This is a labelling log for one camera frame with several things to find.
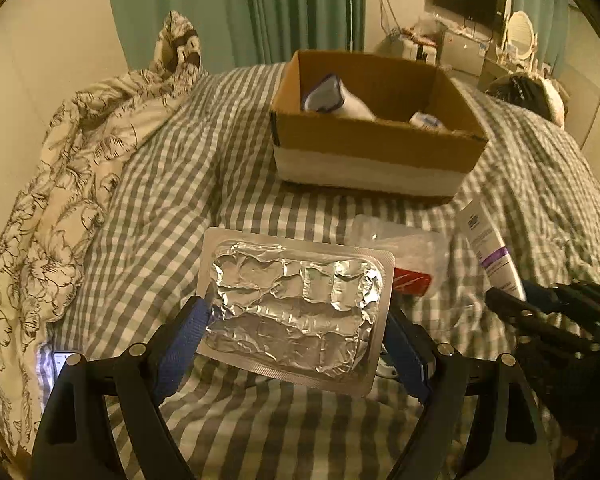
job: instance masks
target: open cardboard box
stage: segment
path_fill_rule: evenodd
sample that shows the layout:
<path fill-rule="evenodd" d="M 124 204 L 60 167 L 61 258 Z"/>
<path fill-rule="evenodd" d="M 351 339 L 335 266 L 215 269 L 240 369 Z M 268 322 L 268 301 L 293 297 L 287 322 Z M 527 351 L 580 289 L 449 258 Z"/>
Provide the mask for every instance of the open cardboard box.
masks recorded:
<path fill-rule="evenodd" d="M 303 112 L 302 97 L 334 73 L 375 121 Z M 447 131 L 409 124 L 417 111 Z M 487 137 L 471 108 L 439 68 L 359 52 L 298 50 L 271 105 L 280 178 L 300 184 L 450 199 L 475 166 Z"/>

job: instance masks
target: floral blanket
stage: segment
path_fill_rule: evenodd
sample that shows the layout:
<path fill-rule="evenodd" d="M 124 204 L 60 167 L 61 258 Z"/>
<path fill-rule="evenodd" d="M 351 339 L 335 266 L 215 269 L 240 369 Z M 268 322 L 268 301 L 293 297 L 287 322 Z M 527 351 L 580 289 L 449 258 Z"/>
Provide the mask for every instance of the floral blanket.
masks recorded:
<path fill-rule="evenodd" d="M 195 29 L 170 12 L 149 70 L 79 91 L 51 119 L 37 173 L 0 236 L 0 432 L 13 453 L 18 445 L 31 452 L 44 400 L 39 352 L 82 283 L 122 169 L 200 70 Z"/>

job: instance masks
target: metal screw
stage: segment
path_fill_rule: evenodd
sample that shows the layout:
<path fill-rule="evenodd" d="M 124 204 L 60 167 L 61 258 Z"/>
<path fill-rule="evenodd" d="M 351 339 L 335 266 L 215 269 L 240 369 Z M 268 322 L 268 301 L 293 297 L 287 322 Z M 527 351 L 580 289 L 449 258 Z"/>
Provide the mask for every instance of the metal screw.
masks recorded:
<path fill-rule="evenodd" d="M 456 349 L 453 348 L 449 343 L 440 343 L 438 345 L 438 352 L 440 352 L 442 355 L 453 355 L 455 351 Z"/>
<path fill-rule="evenodd" d="M 138 357 L 144 354 L 145 350 L 146 346 L 143 343 L 136 343 L 135 345 L 131 345 L 131 348 L 129 348 L 129 355 Z"/>
<path fill-rule="evenodd" d="M 514 364 L 516 364 L 516 358 L 513 357 L 513 355 L 511 355 L 511 354 L 502 354 L 500 356 L 500 360 L 502 361 L 503 364 L 505 364 L 507 366 L 513 366 Z"/>
<path fill-rule="evenodd" d="M 82 356 L 80 354 L 71 354 L 66 361 L 64 362 L 64 364 L 67 364 L 69 366 L 75 366 L 77 365 L 82 359 Z"/>

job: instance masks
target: bed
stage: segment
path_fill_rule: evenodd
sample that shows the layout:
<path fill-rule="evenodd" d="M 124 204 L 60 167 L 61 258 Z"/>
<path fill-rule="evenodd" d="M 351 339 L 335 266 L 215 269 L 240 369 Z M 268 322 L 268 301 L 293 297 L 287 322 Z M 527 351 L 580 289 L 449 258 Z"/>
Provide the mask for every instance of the bed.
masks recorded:
<path fill-rule="evenodd" d="M 447 279 L 406 312 L 432 338 L 480 358 L 511 350 L 513 339 L 485 308 L 488 280 L 456 228 L 470 200 L 480 198 L 492 213 L 523 278 L 600 283 L 600 186 L 563 130 L 458 82 L 490 142 L 451 202 L 291 189 L 276 176 L 269 129 L 283 70 L 200 72 L 177 111 L 130 156 L 84 257 L 77 295 L 53 326 L 56 351 L 95 359 L 149 339 L 195 291 L 210 226 L 343 243 L 354 216 L 367 214 L 441 232 L 449 240 Z M 53 377 L 44 362 L 38 375 L 48 394 Z M 368 397 L 353 398 L 202 356 L 160 410 L 205 479 L 384 478 L 418 415 L 392 380 L 376 377 Z M 142 478 L 114 402 L 109 413 L 128 478 Z M 458 442 L 468 428 L 463 421 Z M 452 469 L 450 461 L 448 475 Z"/>

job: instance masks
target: curtain fold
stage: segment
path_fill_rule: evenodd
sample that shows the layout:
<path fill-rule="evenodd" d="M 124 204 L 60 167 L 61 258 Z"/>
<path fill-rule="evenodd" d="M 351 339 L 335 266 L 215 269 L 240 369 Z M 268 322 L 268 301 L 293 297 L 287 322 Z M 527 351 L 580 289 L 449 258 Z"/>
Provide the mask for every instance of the curtain fold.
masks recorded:
<path fill-rule="evenodd" d="M 564 47 L 569 27 L 569 0 L 513 0 L 512 10 L 523 10 L 538 34 L 536 59 L 554 67 L 554 77 L 564 64 Z"/>
<path fill-rule="evenodd" d="M 210 72 L 286 61 L 298 48 L 364 45 L 365 0 L 111 0 L 111 7 L 132 68 L 151 59 L 148 45 L 171 9 L 195 24 Z"/>

